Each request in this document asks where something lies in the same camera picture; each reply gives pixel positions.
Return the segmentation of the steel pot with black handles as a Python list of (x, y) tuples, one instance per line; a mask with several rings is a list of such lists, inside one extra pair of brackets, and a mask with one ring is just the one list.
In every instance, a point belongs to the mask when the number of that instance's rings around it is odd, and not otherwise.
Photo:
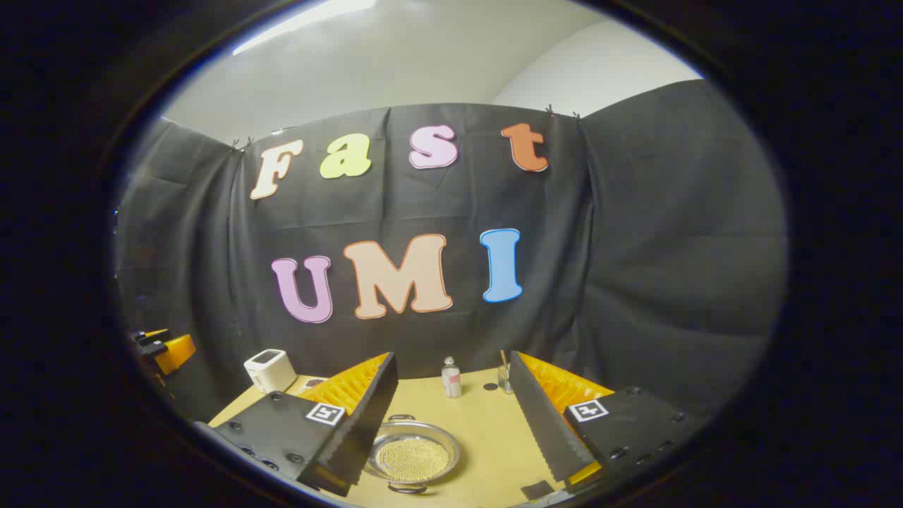
[[(377, 451), (381, 446), (395, 440), (431, 440), (442, 445), (449, 452), (449, 465), (447, 468), (426, 481), (418, 483), (402, 483), (391, 480), (386, 476), (381, 466), (375, 463)], [(432, 425), (417, 421), (407, 414), (393, 415), (385, 421), (375, 434), (374, 442), (370, 450), (370, 456), (365, 462), (364, 471), (380, 481), (387, 483), (387, 488), (397, 494), (420, 495), (425, 494), (429, 486), (438, 483), (451, 475), (461, 462), (463, 450), (461, 444), (451, 433), (438, 425)]]

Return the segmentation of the white toaster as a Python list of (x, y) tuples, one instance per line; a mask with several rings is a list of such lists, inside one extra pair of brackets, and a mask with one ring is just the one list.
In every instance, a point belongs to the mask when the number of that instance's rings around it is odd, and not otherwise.
[(278, 349), (261, 351), (246, 360), (244, 368), (253, 386), (264, 394), (285, 392), (298, 377), (287, 352)]

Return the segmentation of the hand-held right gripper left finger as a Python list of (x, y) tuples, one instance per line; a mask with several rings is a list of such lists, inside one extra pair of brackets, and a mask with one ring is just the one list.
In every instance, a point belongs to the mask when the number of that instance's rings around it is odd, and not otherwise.
[(269, 392), (219, 425), (194, 428), (288, 485), (346, 496), (358, 483), (396, 387), (388, 351), (296, 396)]

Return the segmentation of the heap of yellow soybeans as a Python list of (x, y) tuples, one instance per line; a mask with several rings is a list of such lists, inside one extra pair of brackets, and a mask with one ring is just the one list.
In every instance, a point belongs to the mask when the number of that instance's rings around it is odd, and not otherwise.
[(395, 440), (380, 447), (375, 463), (391, 480), (418, 483), (444, 471), (449, 452), (431, 440)]

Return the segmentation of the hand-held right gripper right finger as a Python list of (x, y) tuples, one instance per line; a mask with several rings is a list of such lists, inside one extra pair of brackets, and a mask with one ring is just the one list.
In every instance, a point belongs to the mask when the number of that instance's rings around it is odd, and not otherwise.
[(539, 450), (568, 488), (620, 488), (686, 444), (696, 418), (632, 386), (605, 388), (521, 351), (509, 379)]

